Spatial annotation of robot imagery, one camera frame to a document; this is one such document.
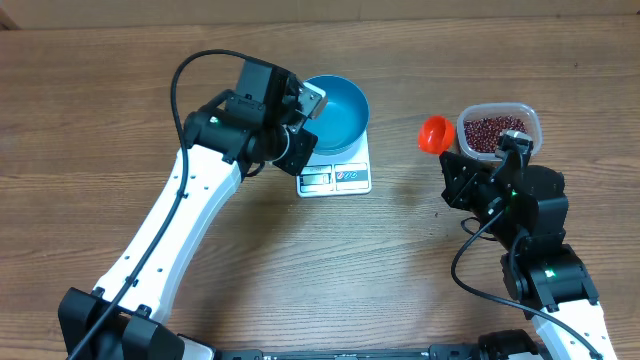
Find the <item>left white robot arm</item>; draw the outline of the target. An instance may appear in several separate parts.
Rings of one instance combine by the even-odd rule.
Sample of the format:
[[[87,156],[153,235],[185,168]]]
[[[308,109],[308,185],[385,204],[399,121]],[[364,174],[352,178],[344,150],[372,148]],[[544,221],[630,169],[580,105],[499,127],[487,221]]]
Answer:
[[[91,292],[58,309],[71,359],[213,359],[213,346],[167,329],[183,276],[208,227],[244,179],[271,163],[298,176],[318,141],[304,124],[324,90],[245,56],[235,88],[174,119],[180,149],[138,232]]]

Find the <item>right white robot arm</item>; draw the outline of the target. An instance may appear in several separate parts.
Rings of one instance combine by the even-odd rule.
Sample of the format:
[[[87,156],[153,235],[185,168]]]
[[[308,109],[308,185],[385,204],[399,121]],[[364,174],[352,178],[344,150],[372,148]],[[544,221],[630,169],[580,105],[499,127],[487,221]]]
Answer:
[[[506,250],[500,263],[508,298],[474,295],[523,311],[542,340],[539,356],[615,358],[599,293],[565,242],[563,175],[514,150],[504,151],[496,167],[451,152],[439,161],[446,203],[473,213]]]

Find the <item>orange measuring scoop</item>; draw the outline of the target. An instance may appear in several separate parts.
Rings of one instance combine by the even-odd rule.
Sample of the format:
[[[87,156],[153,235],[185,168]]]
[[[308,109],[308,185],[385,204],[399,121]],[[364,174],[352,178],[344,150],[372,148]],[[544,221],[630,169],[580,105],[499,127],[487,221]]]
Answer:
[[[417,138],[418,147],[425,153],[440,155],[450,148],[455,135],[455,127],[447,118],[434,115],[421,126]]]

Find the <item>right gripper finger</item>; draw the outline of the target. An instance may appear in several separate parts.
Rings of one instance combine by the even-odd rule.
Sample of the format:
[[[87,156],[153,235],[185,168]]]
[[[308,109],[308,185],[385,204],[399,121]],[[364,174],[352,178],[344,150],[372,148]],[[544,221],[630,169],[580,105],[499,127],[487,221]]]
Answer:
[[[489,164],[449,151],[440,154],[439,161],[444,173],[491,173],[493,171],[493,167]]]
[[[469,196],[467,195],[466,186],[469,176],[467,172],[461,169],[455,170],[445,167],[443,169],[443,177],[445,188],[442,192],[442,198],[445,202],[451,208],[468,209]]]

